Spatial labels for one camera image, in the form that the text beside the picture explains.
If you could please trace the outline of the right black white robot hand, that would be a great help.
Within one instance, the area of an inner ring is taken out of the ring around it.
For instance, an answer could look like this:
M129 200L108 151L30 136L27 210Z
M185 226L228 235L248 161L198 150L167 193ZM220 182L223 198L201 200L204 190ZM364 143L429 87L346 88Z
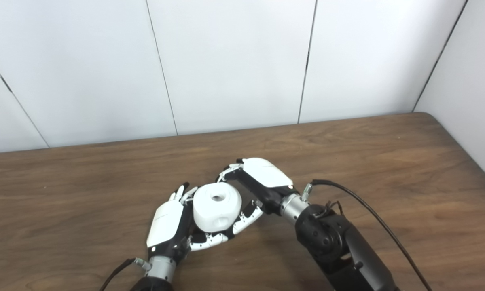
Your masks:
M250 226L263 214L282 213L282 202L298 191L283 171L268 160L259 157L237 159L219 173L216 182L226 183L235 180L243 185L255 197L246 205L233 226L226 230L226 236L232 237Z

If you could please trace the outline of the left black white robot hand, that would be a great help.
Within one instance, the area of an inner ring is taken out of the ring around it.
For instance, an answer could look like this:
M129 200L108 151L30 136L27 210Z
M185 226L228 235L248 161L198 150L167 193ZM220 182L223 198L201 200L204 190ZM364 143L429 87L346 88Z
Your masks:
M190 252L205 250L234 238L222 232L204 232L193 219L193 197L198 187L182 184L156 210L146 240L148 257L167 257L179 264Z

